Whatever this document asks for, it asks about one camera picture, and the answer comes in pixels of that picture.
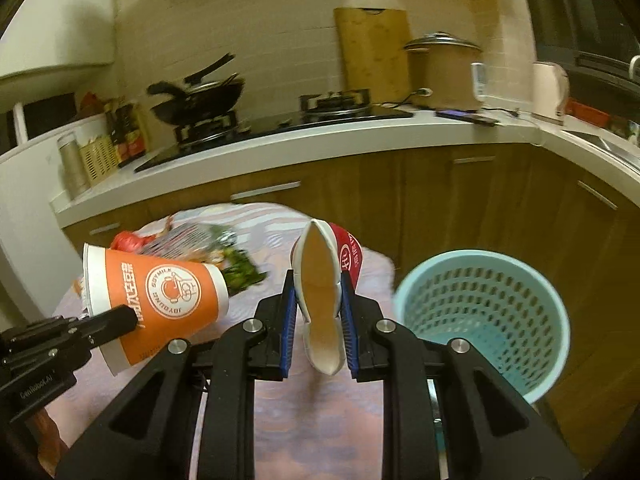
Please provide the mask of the orange paper cup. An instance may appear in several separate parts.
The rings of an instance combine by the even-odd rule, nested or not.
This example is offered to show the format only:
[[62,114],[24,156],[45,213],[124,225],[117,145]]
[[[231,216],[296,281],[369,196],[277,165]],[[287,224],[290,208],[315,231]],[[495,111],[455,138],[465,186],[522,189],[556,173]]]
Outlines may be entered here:
[[224,318],[229,292],[221,270],[178,261],[84,246],[82,302],[92,315],[119,306],[134,310],[137,327],[100,347],[116,376],[176,338],[188,338]]

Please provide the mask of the clear plastic wrapper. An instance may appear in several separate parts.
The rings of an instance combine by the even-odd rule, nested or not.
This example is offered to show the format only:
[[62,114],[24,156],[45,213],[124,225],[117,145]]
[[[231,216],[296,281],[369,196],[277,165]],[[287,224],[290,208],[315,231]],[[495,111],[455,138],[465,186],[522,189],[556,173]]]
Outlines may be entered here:
[[230,226],[186,223],[144,245],[139,254],[169,260],[222,263],[236,243]]

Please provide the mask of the large bok choy piece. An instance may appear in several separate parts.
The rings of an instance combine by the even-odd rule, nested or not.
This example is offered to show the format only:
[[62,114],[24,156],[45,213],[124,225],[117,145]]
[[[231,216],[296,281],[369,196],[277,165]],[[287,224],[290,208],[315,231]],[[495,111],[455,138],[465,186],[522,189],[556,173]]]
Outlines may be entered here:
[[266,272],[262,272],[254,265],[247,252],[232,247],[224,248],[222,251],[221,273],[230,296],[244,292],[267,277]]

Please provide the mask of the crushed red white paper cup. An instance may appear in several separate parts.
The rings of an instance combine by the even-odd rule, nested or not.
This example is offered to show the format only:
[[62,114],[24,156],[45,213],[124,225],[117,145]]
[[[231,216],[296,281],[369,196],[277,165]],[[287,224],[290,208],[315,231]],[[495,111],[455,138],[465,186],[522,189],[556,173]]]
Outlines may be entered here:
[[358,284],[360,243],[335,223],[311,219],[294,243],[291,264],[307,359],[319,373],[333,376],[345,362],[341,276],[347,272],[352,284]]

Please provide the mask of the red plastic bag trash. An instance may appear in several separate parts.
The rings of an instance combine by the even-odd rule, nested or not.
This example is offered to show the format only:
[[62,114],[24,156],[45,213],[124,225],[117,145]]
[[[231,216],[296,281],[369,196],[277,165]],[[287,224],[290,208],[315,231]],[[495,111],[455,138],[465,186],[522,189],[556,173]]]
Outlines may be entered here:
[[119,252],[140,252],[145,245],[150,244],[153,240],[155,240],[154,235],[140,236],[135,232],[122,231],[113,238],[110,248]]

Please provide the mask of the metal canister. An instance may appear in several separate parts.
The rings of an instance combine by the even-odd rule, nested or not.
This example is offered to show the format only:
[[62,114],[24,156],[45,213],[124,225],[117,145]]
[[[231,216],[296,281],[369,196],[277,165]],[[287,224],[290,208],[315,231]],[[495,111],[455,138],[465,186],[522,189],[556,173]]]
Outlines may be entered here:
[[63,166],[63,179],[72,200],[90,188],[89,178],[73,131],[62,134],[56,141]]

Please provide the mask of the woven wicker basket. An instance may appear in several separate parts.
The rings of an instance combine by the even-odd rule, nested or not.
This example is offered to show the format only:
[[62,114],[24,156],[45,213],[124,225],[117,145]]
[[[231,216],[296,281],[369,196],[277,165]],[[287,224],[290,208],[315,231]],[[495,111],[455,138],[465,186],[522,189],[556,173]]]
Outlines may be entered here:
[[118,169],[114,146],[106,134],[81,146],[79,153],[91,186],[104,181]]

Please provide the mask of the dark sauce bottle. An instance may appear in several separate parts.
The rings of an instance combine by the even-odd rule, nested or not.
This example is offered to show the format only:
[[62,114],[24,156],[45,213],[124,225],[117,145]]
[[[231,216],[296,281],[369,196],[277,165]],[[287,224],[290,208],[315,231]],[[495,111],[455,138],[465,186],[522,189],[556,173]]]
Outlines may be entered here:
[[117,165],[125,167],[146,153],[145,137],[139,113],[134,103],[120,107],[105,107],[110,128],[110,138],[115,150]]

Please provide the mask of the black wok with lid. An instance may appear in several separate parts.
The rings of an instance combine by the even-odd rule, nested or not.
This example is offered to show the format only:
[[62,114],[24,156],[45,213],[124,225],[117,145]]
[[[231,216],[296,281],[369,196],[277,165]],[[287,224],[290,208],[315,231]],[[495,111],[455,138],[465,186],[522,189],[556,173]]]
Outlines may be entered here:
[[152,107],[152,113],[165,124],[185,127],[226,114],[235,106],[244,88],[244,79],[237,73],[224,80],[204,82],[205,76],[227,65],[235,58],[232,53],[183,79],[183,85],[159,81],[146,88],[148,96],[168,96]]

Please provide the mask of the black gas stove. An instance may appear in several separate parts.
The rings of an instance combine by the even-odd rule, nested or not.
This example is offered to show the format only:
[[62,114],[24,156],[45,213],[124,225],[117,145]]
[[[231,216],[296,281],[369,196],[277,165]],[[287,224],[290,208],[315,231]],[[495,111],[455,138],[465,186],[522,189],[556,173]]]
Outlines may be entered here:
[[368,89],[304,94],[299,98],[299,110],[295,112],[241,122],[235,111],[229,110],[225,115],[206,119],[195,126],[175,128],[177,143],[137,166],[134,172],[138,174],[179,158],[262,136],[346,122],[412,116],[413,113],[395,105],[373,104]]

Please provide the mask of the black smartphone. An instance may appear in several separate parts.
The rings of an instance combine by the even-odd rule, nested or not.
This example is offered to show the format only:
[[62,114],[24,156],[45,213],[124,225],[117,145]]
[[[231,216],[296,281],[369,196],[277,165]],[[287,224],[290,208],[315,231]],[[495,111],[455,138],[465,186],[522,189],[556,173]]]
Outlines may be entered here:
[[462,110],[436,110],[435,115],[441,118],[487,127],[495,127],[499,123],[498,119],[476,113],[462,112]]

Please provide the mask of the red tray on counter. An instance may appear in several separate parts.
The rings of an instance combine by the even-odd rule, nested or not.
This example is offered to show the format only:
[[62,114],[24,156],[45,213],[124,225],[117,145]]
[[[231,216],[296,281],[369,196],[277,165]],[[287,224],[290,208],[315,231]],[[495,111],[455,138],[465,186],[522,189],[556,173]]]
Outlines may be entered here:
[[583,122],[596,126],[598,128],[605,128],[611,120],[611,116],[608,113],[597,110],[594,107],[579,103],[574,99],[569,99],[565,107],[565,113],[573,116]]

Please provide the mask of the white electric kettle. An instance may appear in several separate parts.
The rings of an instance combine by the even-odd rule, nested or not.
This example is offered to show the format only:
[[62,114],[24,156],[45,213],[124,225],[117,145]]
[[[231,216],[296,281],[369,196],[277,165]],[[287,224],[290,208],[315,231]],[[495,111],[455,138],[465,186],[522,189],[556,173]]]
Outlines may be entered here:
[[545,122],[563,125],[570,97],[570,82],[563,67],[551,62],[533,64],[532,115]]

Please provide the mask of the brown rice cooker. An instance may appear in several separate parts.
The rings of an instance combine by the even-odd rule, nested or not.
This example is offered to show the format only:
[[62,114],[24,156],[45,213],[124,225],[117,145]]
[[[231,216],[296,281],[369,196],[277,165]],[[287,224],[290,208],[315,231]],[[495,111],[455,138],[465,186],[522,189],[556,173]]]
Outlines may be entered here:
[[448,32],[408,41],[410,103],[431,110],[476,112],[483,106],[486,70],[477,44]]

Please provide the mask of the wooden cutting board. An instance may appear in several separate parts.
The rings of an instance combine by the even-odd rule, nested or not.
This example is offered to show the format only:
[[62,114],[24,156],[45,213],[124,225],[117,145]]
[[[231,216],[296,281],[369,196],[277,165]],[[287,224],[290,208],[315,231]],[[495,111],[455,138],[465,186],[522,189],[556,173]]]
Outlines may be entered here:
[[373,103],[400,102],[410,91],[411,39],[405,10],[335,8],[345,90],[368,89]]

